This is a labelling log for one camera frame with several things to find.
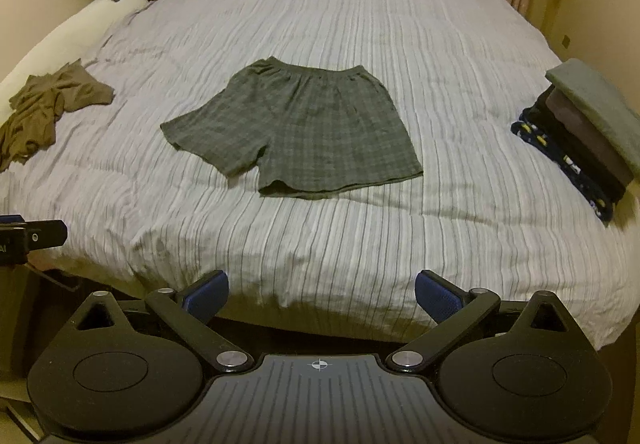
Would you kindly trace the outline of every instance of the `folded gray-green garment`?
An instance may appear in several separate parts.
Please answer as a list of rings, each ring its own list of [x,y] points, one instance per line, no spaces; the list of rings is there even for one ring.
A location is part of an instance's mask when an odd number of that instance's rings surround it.
[[[587,116],[640,179],[640,116],[615,85],[575,58],[548,70],[546,78]]]

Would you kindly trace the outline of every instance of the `striped bedspread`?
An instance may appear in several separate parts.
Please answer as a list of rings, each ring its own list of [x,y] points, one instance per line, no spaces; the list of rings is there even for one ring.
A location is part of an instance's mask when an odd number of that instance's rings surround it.
[[[362,64],[388,89],[424,176],[309,201],[262,198],[176,151],[160,123],[259,58]],[[0,211],[61,218],[56,262],[131,294],[228,272],[222,315],[319,334],[407,340],[432,322],[432,269],[504,299],[555,291],[600,347],[640,300],[638,209],[609,228],[509,126],[558,64],[503,0],[159,0],[85,60],[110,106],[65,114],[56,144],[0,174]]]

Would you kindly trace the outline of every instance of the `crumpled brown garment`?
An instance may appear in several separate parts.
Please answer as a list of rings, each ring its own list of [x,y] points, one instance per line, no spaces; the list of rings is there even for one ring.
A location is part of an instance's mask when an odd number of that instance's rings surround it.
[[[9,100],[14,113],[0,126],[0,172],[12,161],[25,163],[40,148],[55,143],[56,121],[64,112],[111,101],[113,88],[91,76],[80,60],[53,74],[29,76]]]

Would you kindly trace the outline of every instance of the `shorts leg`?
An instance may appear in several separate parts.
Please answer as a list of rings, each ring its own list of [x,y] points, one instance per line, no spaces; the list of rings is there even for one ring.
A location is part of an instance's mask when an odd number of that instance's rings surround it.
[[[199,155],[231,177],[255,164],[271,138],[274,117],[261,99],[260,75],[251,66],[204,106],[160,125],[178,150]]]

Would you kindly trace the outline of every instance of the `white pillow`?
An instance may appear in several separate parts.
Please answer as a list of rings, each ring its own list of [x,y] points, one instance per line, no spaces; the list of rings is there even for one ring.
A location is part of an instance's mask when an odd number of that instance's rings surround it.
[[[82,58],[111,25],[147,5],[147,0],[94,0],[47,34],[0,82],[0,125],[12,113],[9,98],[17,94],[29,75],[55,72],[65,63]]]

